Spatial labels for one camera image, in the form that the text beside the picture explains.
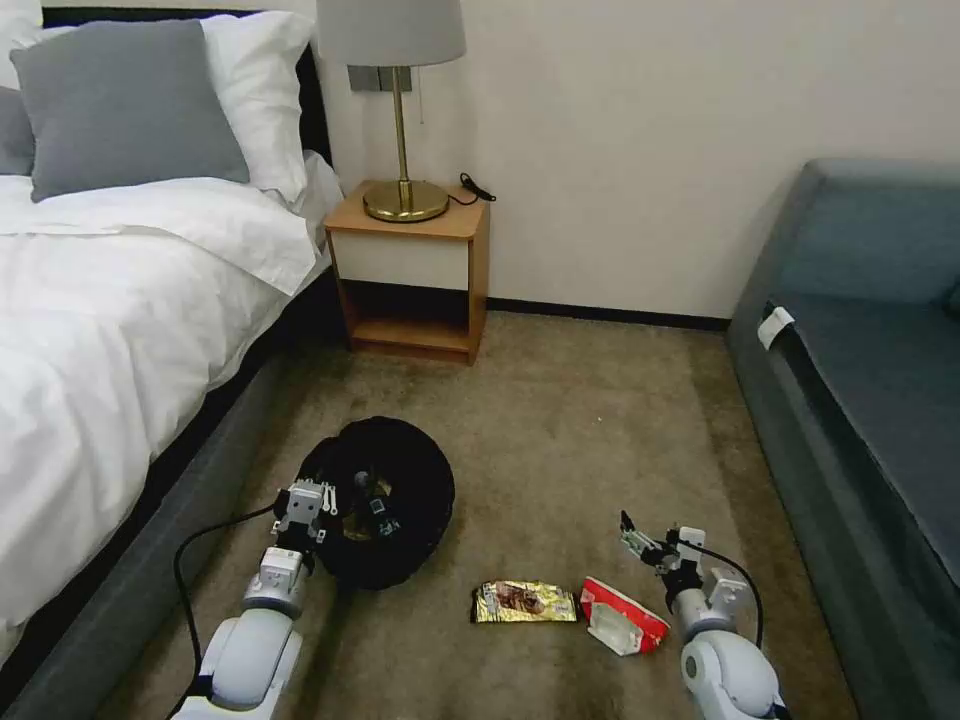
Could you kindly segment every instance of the gold snack package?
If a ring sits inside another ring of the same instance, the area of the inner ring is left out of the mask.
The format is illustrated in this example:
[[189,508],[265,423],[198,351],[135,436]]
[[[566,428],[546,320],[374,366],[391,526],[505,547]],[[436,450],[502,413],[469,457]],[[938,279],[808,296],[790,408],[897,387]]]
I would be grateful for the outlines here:
[[577,622],[572,593],[556,585],[495,580],[474,591],[473,622]]

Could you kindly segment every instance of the white tag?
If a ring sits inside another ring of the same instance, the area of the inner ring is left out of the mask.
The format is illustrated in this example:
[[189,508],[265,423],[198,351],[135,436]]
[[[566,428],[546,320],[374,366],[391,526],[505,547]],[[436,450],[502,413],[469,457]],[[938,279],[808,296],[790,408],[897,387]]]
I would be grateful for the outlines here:
[[760,327],[757,328],[757,337],[760,338],[763,349],[769,350],[770,346],[773,345],[773,341],[777,339],[777,335],[779,335],[785,327],[792,325],[793,322],[793,315],[788,313],[786,308],[780,305],[775,307],[773,312],[770,313],[770,316],[760,323]]

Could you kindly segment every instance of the sofa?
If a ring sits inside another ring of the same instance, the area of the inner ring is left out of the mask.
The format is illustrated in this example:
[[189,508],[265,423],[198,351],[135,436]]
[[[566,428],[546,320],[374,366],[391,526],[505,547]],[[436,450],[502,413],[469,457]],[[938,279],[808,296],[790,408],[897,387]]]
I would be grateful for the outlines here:
[[[958,282],[960,167],[815,160],[727,335],[871,720],[960,717]],[[775,308],[793,322],[767,350],[757,331]]]

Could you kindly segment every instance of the lampshade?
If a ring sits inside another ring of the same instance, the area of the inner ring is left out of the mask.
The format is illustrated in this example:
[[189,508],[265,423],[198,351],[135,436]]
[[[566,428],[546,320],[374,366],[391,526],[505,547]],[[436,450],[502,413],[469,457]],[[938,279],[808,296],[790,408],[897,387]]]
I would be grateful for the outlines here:
[[344,65],[435,65],[467,51],[460,0],[319,0],[320,52]]

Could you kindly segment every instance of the power cord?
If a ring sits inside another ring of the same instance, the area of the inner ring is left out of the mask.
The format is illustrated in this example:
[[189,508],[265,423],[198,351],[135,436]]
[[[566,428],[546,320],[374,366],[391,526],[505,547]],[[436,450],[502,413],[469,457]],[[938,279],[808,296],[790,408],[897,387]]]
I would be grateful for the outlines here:
[[483,198],[487,202],[496,202],[497,196],[492,193],[487,192],[482,187],[477,185],[473,178],[470,177],[467,173],[460,173],[460,184],[463,186],[464,190],[469,190],[473,193],[473,200],[463,201],[455,195],[451,195],[450,199],[459,205],[473,205],[477,200]]
[[197,622],[193,617],[193,608],[190,607],[190,594],[187,592],[187,583],[184,581],[183,571],[180,569],[180,561],[183,559],[183,553],[188,547],[190,547],[190,544],[194,540],[197,540],[216,530],[223,530],[224,528],[244,523],[247,520],[252,520],[255,517],[266,515],[268,512],[273,510],[274,504],[268,505],[265,508],[260,508],[259,510],[254,510],[246,515],[240,515],[238,517],[225,520],[217,523],[216,525],[210,525],[209,527],[205,527],[197,530],[194,533],[191,533],[182,543],[180,543],[180,547],[177,548],[177,552],[173,556],[173,579],[177,583],[177,592],[180,595],[180,604],[183,605],[183,612],[187,616],[187,628],[190,630],[190,642],[193,645],[193,678],[191,678],[190,684],[187,685],[186,689],[183,691],[183,695],[181,695],[180,699],[177,700],[176,705],[174,705],[173,709],[170,710],[170,713],[167,715],[167,720],[170,720],[170,718],[176,715],[183,706],[183,703],[186,701],[187,697],[193,694],[195,689],[198,689],[200,682],[200,667],[203,664],[203,653],[200,651],[200,636],[197,633]]
[[698,552],[702,552],[704,555],[709,555],[712,558],[716,558],[720,562],[726,563],[738,573],[743,576],[743,579],[747,581],[747,585],[750,586],[750,592],[753,593],[753,599],[757,605],[757,638],[754,641],[754,644],[757,647],[760,647],[763,644],[763,602],[760,600],[760,590],[757,589],[757,585],[753,582],[753,578],[750,577],[750,573],[743,569],[741,565],[738,565],[736,562],[728,558],[726,555],[721,555],[718,552],[713,550],[707,550],[707,548],[700,547],[699,545],[694,545],[693,543],[687,542],[686,540],[680,538],[677,540],[681,545],[686,545],[688,548],[693,548]]

